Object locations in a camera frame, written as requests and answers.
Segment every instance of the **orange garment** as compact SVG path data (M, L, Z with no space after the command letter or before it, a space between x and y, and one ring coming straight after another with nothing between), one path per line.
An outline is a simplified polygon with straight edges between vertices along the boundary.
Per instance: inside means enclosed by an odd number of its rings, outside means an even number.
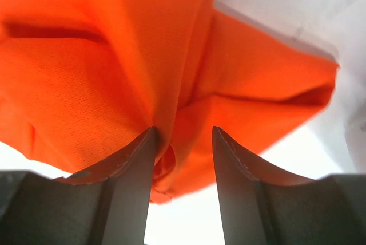
M260 153L334 87L335 63L212 0L0 0L0 20L0 140L75 172L155 125L154 202L214 182L213 125Z

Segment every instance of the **orange cloth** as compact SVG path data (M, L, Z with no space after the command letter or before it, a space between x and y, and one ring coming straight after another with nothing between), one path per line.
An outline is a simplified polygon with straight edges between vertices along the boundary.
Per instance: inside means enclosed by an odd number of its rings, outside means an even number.
M0 18L0 140L74 172L155 125L155 202L214 182L213 125L259 153L333 91L335 63L212 0L0 0Z

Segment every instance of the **orange fabric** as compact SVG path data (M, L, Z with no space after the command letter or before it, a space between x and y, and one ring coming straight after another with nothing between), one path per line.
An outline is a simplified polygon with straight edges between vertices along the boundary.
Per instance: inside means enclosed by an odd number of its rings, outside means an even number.
M320 111L336 64L212 0L0 0L0 140L74 172L151 125L151 200L214 182L213 125L261 152Z

